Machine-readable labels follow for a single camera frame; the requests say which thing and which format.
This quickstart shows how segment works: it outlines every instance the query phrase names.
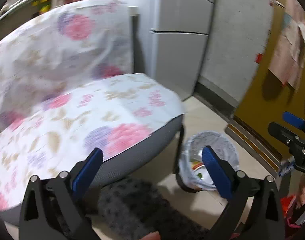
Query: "red tag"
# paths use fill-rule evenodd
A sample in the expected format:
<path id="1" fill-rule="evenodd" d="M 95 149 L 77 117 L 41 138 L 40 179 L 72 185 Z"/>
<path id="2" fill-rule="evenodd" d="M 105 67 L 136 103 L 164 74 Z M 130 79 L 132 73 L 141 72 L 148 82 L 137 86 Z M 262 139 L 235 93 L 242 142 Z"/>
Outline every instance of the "red tag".
<path id="1" fill-rule="evenodd" d="M 257 64 L 259 64 L 259 63 L 261 62 L 262 56 L 263 56 L 263 55 L 262 55 L 261 53 L 258 53 L 258 54 L 257 54 L 256 60 L 255 60 Z"/>

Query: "floral chair cover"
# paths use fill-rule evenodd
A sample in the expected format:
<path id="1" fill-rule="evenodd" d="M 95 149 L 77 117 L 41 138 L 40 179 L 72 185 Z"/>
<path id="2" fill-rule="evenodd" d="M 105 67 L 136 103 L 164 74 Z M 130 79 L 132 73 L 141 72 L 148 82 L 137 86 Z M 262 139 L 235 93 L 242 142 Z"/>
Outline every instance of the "floral chair cover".
<path id="1" fill-rule="evenodd" d="M 132 73 L 123 0 L 54 9 L 0 42 L 0 211 L 29 178 L 52 178 L 99 147 L 104 161 L 183 114 L 178 96 Z"/>

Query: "tile floor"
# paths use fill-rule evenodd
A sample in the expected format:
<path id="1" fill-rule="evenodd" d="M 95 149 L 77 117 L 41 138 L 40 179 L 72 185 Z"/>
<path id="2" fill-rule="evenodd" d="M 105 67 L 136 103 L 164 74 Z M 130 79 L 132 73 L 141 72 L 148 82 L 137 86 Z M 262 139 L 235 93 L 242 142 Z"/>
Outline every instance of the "tile floor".
<path id="1" fill-rule="evenodd" d="M 185 139 L 202 130 L 214 130 L 224 133 L 227 122 L 196 98 L 191 97 L 184 104 L 187 111 L 184 120 L 186 127 Z M 263 179 L 269 174 L 245 149 L 234 140 L 232 142 L 239 152 L 240 169 L 245 171 L 249 177 Z M 169 200 L 174 208 L 202 226 L 210 228 L 223 211 L 227 201 L 222 199 L 216 191 L 187 193 L 179 188 L 175 175 L 171 172 L 176 146 L 177 139 L 174 139 L 164 151 L 134 172 L 132 176 L 157 185 L 162 195 Z M 241 218 L 243 222 L 246 221 L 251 203 L 252 199 L 249 199 Z M 102 240 L 121 240 L 98 218 L 93 219 L 93 227 Z M 17 229 L 11 227 L 9 231 L 17 239 Z"/>

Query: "gray wall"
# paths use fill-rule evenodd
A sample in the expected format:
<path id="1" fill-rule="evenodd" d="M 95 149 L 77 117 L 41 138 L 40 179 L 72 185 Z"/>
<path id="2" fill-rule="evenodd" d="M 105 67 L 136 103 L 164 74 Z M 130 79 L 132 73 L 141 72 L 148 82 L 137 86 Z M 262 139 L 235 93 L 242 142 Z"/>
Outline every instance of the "gray wall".
<path id="1" fill-rule="evenodd" d="M 232 106 L 242 100 L 271 26 L 269 0 L 216 0 L 212 31 L 198 82 Z"/>

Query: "trash can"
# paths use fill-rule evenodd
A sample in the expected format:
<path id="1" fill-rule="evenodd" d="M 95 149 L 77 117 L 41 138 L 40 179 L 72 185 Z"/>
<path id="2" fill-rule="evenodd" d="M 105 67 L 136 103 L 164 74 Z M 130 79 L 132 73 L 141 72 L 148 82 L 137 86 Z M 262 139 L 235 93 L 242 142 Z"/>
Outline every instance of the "trash can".
<path id="1" fill-rule="evenodd" d="M 239 170 L 239 157 L 233 143 L 221 133 L 202 131 L 186 141 L 179 157 L 176 180 L 185 191 L 216 190 L 201 159 L 202 149 L 206 146 L 211 146 L 218 157 L 228 161 L 235 171 Z"/>

